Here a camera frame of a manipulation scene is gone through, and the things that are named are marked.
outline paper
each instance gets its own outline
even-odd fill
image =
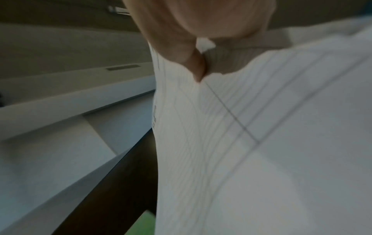
[[[201,84],[151,49],[156,234],[370,233],[370,23],[199,41]]]

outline green object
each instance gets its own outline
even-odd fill
[[[145,211],[125,235],[154,235],[155,233],[155,216]]]

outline page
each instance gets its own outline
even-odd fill
[[[151,48],[156,234],[371,231],[372,43],[363,43],[204,39],[200,84]]]

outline lined paper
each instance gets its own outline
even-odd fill
[[[366,19],[343,22],[311,42],[199,41],[215,70],[200,84],[151,48],[156,234],[372,231],[372,42]]]

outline human hand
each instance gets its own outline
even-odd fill
[[[196,38],[242,38],[266,29],[275,0],[123,0],[150,44],[200,82],[207,72]]]

